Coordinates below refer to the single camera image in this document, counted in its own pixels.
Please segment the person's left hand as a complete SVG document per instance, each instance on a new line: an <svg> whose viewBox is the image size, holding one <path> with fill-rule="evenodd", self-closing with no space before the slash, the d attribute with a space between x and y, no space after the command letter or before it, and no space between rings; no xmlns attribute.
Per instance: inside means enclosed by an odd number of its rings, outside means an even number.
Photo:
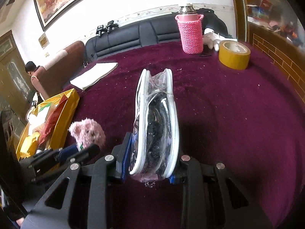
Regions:
<svg viewBox="0 0 305 229"><path fill-rule="evenodd" d="M17 223L17 225L18 225L19 227L21 227L21 225L22 225L24 219L25 219L25 218L22 217L22 218L17 219L15 222Z"/></svg>

